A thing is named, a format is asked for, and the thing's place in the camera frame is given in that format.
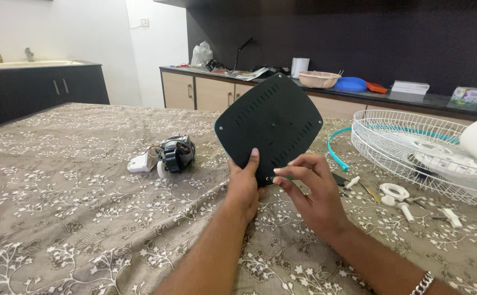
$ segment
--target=newspaper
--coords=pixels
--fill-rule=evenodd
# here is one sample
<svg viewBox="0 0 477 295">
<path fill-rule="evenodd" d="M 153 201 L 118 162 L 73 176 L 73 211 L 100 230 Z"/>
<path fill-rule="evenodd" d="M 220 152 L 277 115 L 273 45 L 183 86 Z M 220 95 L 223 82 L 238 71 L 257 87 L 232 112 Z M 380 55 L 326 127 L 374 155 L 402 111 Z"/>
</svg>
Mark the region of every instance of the newspaper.
<svg viewBox="0 0 477 295">
<path fill-rule="evenodd" d="M 258 78 L 260 75 L 264 74 L 264 72 L 266 72 L 268 70 L 269 70 L 268 68 L 262 68 L 262 69 L 254 71 L 252 73 L 248 72 L 248 71 L 240 71 L 240 72 L 236 72 L 236 73 L 226 72 L 225 75 L 226 75 L 226 77 L 229 77 L 229 78 L 235 78 L 235 79 L 239 79 L 239 80 L 242 80 L 242 81 L 250 81 L 250 80 L 253 80 L 255 78 Z"/>
</svg>

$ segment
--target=product box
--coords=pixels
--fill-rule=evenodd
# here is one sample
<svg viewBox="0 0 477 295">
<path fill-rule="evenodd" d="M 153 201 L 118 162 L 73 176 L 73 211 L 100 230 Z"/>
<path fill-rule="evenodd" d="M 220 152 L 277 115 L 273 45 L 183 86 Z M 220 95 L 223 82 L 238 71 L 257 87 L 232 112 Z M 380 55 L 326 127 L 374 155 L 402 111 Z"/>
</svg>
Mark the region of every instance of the product box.
<svg viewBox="0 0 477 295">
<path fill-rule="evenodd" d="M 457 87 L 450 101 L 457 104 L 477 105 L 477 88 Z"/>
<path fill-rule="evenodd" d="M 426 83 L 395 81 L 392 86 L 392 91 L 425 95 L 428 88 L 430 88 L 430 85 Z"/>
</svg>

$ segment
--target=sink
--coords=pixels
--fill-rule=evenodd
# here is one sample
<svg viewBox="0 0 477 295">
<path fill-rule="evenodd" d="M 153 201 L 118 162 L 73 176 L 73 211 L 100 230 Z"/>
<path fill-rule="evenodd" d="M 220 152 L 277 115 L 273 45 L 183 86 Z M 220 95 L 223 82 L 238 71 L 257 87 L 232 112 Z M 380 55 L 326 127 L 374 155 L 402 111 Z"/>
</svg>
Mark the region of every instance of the sink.
<svg viewBox="0 0 477 295">
<path fill-rule="evenodd" d="M 26 67 L 48 67 L 48 66 L 68 66 L 70 64 L 82 64 L 72 60 L 40 60 L 40 61 L 13 61 L 0 64 L 1 68 L 26 68 Z"/>
</svg>

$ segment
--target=faucet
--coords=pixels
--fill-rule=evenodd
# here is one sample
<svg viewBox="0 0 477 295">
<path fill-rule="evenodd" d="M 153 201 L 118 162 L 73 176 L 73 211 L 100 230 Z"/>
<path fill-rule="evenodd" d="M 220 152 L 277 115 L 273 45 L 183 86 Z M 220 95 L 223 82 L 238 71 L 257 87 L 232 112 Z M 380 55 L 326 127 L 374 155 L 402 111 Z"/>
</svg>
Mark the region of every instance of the faucet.
<svg viewBox="0 0 477 295">
<path fill-rule="evenodd" d="M 31 48 L 30 47 L 27 47 L 25 50 L 25 55 L 27 55 L 27 60 L 28 61 L 34 61 L 34 53 L 31 52 Z"/>
</svg>

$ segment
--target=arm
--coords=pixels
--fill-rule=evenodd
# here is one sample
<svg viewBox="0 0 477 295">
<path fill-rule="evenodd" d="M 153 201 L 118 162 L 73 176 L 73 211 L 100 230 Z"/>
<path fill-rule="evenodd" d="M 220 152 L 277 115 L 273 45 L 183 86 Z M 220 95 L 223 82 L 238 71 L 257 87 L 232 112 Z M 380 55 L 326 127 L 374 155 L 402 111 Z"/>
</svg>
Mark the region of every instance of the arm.
<svg viewBox="0 0 477 295">
<path fill-rule="evenodd" d="M 258 150 L 253 149 L 244 170 L 228 161 L 231 175 L 224 202 L 155 295 L 231 294 L 246 227 L 257 213 L 259 196 L 267 191 L 257 189 L 258 160 Z"/>
<path fill-rule="evenodd" d="M 411 294 L 418 286 L 424 270 L 348 220 L 326 159 L 304 154 L 289 162 L 287 167 L 275 169 L 275 173 L 300 179 L 311 189 L 311 194 L 304 195 L 287 178 L 273 179 L 273 183 L 280 185 L 291 197 L 308 226 L 345 258 L 378 294 Z M 459 293 L 434 280 L 424 294 Z"/>
</svg>

